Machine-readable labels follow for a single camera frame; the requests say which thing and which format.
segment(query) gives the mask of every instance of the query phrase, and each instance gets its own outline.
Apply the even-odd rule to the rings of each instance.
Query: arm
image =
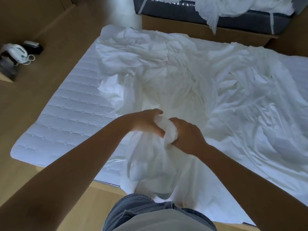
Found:
[[[2,230],[56,230],[130,131],[164,131],[159,109],[117,118],[39,172],[0,207]]]
[[[205,163],[260,230],[307,230],[308,207],[208,145],[197,126],[177,118],[170,120],[178,130],[173,144]]]

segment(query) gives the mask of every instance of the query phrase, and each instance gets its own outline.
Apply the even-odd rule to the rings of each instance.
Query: hand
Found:
[[[199,157],[208,147],[200,129],[182,119],[170,118],[170,121],[178,131],[178,138],[172,144],[187,154]]]
[[[149,109],[137,113],[130,113],[125,116],[132,124],[132,131],[153,132],[163,138],[165,135],[164,130],[159,128],[154,122],[154,118],[163,113],[160,109]]]

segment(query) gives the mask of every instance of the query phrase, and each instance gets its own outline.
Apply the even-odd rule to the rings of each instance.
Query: blue denim jeans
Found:
[[[214,223],[200,212],[189,208],[178,208],[174,205],[174,202],[171,201],[156,203],[151,198],[142,194],[130,194],[121,198],[108,214],[103,231],[112,231],[138,214],[160,211],[163,209],[175,209],[190,216],[203,225],[206,225],[213,231],[217,231]]]

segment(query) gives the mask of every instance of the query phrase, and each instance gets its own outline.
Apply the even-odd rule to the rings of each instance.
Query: person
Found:
[[[162,113],[153,109],[121,116],[44,168],[0,207],[1,230],[56,230],[128,132],[154,132],[164,137],[154,122]],[[260,230],[307,229],[308,208],[303,203],[207,144],[197,126],[178,118],[170,120],[178,130],[173,145],[205,163]],[[130,194],[109,213],[103,231],[111,230],[216,228],[195,210]]]

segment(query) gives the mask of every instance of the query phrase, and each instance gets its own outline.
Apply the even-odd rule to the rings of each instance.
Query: person's right arm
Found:
[[[199,128],[178,118],[174,146],[198,157],[219,178],[261,231],[308,230],[308,207],[206,143]]]

